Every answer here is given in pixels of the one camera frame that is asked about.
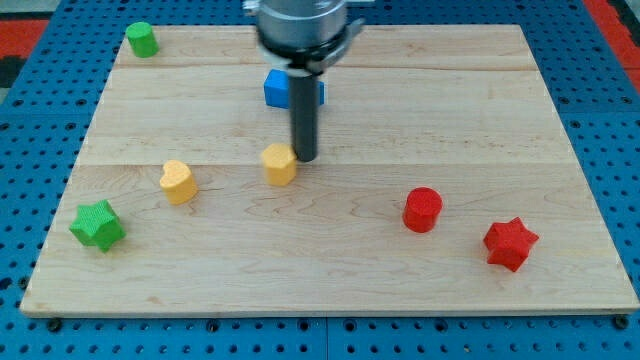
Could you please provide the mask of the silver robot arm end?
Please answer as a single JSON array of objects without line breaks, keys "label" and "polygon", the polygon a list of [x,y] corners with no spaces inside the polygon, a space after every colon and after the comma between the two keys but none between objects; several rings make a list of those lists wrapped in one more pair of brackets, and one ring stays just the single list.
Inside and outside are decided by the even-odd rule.
[{"label": "silver robot arm end", "polygon": [[294,77],[320,76],[338,63],[363,30],[348,20],[346,0],[246,0],[258,49],[273,67]]}]

